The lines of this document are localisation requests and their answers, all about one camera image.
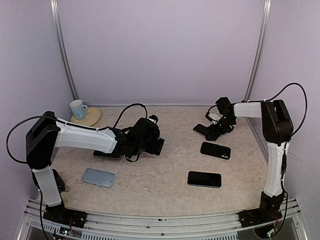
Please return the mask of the beige round plate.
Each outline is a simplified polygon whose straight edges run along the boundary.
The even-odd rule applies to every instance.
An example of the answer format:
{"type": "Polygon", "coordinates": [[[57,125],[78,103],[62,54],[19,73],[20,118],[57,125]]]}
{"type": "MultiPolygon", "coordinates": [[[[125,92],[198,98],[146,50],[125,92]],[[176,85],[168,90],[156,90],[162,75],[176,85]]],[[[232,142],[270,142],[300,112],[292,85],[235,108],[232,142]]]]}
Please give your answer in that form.
{"type": "Polygon", "coordinates": [[[102,115],[102,113],[99,108],[89,107],[88,113],[85,115],[84,119],[78,120],[74,116],[72,116],[70,121],[74,124],[91,127],[91,126],[95,125],[100,120],[101,115],[102,115]]]}

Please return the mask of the black cylinder cup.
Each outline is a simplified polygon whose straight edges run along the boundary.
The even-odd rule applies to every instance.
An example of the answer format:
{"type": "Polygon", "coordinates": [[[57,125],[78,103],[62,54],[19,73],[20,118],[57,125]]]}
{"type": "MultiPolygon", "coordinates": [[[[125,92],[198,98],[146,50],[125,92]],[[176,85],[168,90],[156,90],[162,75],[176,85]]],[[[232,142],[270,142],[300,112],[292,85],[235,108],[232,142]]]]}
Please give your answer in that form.
{"type": "Polygon", "coordinates": [[[55,183],[57,185],[59,193],[64,192],[66,190],[65,182],[63,181],[63,179],[55,169],[52,169],[52,171],[53,171],[55,183]]]}

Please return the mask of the left aluminium frame post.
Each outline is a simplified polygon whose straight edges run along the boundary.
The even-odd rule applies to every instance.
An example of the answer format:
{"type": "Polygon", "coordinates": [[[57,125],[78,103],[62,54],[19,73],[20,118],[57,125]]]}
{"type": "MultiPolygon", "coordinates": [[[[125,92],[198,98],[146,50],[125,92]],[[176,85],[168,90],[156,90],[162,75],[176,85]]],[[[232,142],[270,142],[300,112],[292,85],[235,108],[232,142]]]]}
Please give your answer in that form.
{"type": "Polygon", "coordinates": [[[78,95],[77,88],[76,88],[76,85],[75,85],[75,82],[73,79],[73,75],[72,75],[72,71],[71,71],[71,67],[70,67],[70,63],[69,63],[69,59],[68,59],[67,49],[65,46],[58,1],[57,0],[50,0],[50,8],[51,8],[53,24],[54,24],[54,28],[55,28],[55,34],[57,37],[58,48],[59,48],[64,72],[65,72],[66,79],[67,79],[67,84],[68,84],[72,99],[76,100],[76,99],[78,99],[79,95],[78,95]]]}

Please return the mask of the aluminium frame post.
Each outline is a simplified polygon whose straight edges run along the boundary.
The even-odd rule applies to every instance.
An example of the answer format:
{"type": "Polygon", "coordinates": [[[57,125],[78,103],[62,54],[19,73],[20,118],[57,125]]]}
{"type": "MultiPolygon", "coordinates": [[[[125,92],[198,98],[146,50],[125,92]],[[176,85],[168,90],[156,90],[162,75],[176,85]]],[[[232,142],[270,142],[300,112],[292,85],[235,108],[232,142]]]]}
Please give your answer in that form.
{"type": "Polygon", "coordinates": [[[77,88],[76,88],[76,85],[75,85],[75,82],[73,79],[73,75],[72,75],[72,71],[71,71],[71,67],[70,67],[70,63],[69,63],[69,59],[68,59],[67,49],[65,46],[58,1],[57,0],[50,0],[50,8],[51,8],[53,24],[54,24],[54,28],[55,28],[55,34],[57,37],[58,48],[59,48],[64,72],[65,72],[66,79],[67,79],[67,84],[68,84],[72,99],[76,100],[76,99],[78,99],[79,95],[78,95],[77,88]]]}
{"type": "Polygon", "coordinates": [[[263,11],[262,11],[262,18],[260,23],[260,29],[259,29],[259,35],[258,35],[258,41],[257,41],[257,47],[253,59],[253,65],[250,72],[249,82],[248,86],[244,95],[244,100],[248,101],[251,98],[251,95],[254,90],[255,82],[257,79],[257,74],[260,66],[260,61],[263,55],[264,50],[264,43],[265,38],[267,35],[267,29],[268,29],[268,23],[270,18],[270,12],[271,12],[271,0],[265,0],[263,5],[263,11]]]}

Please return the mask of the front aluminium rail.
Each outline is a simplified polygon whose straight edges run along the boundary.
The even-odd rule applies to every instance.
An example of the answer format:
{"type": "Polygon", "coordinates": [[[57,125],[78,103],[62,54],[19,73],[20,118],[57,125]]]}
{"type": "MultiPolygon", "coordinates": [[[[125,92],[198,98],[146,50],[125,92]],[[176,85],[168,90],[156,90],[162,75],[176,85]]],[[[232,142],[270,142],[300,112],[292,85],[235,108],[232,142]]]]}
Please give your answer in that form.
{"type": "Polygon", "coordinates": [[[245,240],[270,222],[242,227],[236,211],[189,216],[133,216],[89,211],[82,228],[40,220],[38,200],[26,205],[15,240],[245,240]]]}

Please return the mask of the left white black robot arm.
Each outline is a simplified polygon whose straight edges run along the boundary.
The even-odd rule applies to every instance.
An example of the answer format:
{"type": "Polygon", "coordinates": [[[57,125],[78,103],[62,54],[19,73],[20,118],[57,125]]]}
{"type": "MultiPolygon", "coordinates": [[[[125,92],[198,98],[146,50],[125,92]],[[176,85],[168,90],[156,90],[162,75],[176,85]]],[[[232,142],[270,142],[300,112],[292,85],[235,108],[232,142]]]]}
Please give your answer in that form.
{"type": "Polygon", "coordinates": [[[57,118],[52,111],[37,117],[37,122],[26,134],[26,163],[33,172],[49,212],[63,223],[70,211],[63,200],[51,168],[54,150],[79,148],[130,159],[142,152],[160,155],[164,139],[160,137],[158,118],[140,118],[127,131],[114,128],[94,128],[73,124],[57,118]]]}

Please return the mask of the light blue phone case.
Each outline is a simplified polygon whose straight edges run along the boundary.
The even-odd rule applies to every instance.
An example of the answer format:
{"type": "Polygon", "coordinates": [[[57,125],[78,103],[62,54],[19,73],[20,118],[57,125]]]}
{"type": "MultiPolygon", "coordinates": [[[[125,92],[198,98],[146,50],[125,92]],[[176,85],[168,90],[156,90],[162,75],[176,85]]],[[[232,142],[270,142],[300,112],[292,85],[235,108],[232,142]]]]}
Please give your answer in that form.
{"type": "Polygon", "coordinates": [[[85,183],[104,188],[111,188],[115,179],[115,173],[94,168],[87,168],[81,177],[81,180],[85,183]]]}

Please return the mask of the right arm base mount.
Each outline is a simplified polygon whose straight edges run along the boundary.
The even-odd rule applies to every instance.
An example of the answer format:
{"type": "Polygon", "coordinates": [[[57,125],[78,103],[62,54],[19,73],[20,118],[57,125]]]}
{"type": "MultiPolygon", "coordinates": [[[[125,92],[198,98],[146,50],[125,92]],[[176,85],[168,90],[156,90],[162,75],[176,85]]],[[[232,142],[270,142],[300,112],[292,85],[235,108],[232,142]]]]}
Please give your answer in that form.
{"type": "Polygon", "coordinates": [[[246,228],[275,221],[276,219],[285,219],[287,210],[285,210],[284,214],[282,214],[280,210],[284,198],[288,200],[287,191],[282,191],[280,195],[277,196],[269,196],[262,191],[258,208],[242,210],[238,213],[241,227],[246,228]]]}

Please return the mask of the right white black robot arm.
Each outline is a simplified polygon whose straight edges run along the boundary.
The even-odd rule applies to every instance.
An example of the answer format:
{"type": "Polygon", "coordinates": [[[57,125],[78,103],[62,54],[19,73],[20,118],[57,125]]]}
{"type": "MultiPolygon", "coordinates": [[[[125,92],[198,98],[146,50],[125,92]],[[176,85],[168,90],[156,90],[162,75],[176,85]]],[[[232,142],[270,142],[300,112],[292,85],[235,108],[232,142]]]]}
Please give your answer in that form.
{"type": "Polygon", "coordinates": [[[212,122],[206,139],[215,141],[232,132],[238,118],[260,119],[262,134],[268,147],[268,173],[264,194],[270,198],[281,195],[287,169],[287,153],[293,134],[293,123],[283,100],[264,100],[231,103],[228,97],[219,98],[214,105],[219,114],[210,110],[205,117],[212,122]]]}

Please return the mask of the right aluminium frame post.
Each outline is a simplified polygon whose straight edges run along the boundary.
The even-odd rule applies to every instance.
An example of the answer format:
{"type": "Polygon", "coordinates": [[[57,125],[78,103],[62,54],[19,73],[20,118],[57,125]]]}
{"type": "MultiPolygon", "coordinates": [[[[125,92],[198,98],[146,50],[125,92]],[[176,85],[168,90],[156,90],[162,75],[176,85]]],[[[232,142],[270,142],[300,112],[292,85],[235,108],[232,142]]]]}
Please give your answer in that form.
{"type": "Polygon", "coordinates": [[[260,61],[263,55],[264,50],[264,43],[265,38],[267,35],[267,29],[268,29],[268,23],[270,18],[270,12],[271,12],[271,0],[265,0],[263,5],[263,11],[262,11],[262,18],[260,23],[260,29],[259,29],[259,35],[258,35],[258,41],[257,41],[257,47],[253,59],[253,65],[250,72],[249,82],[248,86],[244,95],[244,100],[248,101],[251,98],[251,95],[254,90],[255,82],[257,79],[257,74],[260,66],[260,61]]]}

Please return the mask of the black phone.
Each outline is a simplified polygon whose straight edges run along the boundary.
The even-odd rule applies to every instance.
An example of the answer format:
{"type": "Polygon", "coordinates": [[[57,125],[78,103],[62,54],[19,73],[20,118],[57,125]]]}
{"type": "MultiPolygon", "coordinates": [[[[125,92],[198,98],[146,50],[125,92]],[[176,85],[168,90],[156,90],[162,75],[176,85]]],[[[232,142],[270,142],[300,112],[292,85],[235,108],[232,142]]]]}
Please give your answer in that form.
{"type": "Polygon", "coordinates": [[[220,173],[189,171],[187,184],[196,187],[220,188],[222,176],[220,173]]]}
{"type": "Polygon", "coordinates": [[[121,158],[121,155],[119,154],[104,153],[96,150],[93,152],[92,155],[97,158],[104,158],[104,159],[111,159],[111,160],[119,160],[121,158]]]}
{"type": "Polygon", "coordinates": [[[207,135],[207,132],[208,132],[208,129],[206,126],[198,123],[194,128],[193,128],[193,131],[203,137],[206,137],[207,135]]]}

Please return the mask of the light blue mug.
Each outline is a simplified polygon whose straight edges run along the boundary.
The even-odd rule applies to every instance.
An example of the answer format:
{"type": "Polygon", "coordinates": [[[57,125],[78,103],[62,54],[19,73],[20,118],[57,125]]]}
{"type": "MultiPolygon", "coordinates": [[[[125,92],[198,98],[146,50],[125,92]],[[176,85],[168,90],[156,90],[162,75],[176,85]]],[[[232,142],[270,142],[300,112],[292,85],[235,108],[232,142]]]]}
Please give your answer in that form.
{"type": "Polygon", "coordinates": [[[88,112],[88,106],[81,99],[76,99],[69,104],[72,115],[77,120],[83,120],[88,112]]]}

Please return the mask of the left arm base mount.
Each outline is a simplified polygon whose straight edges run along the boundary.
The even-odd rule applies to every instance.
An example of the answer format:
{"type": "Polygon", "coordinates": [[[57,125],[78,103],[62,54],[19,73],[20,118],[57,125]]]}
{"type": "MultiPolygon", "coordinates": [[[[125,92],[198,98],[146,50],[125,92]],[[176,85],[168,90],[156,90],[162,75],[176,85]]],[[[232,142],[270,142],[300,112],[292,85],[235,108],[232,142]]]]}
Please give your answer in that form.
{"type": "Polygon", "coordinates": [[[62,201],[53,204],[46,202],[43,218],[57,224],[83,229],[87,215],[84,211],[66,208],[62,201]]]}

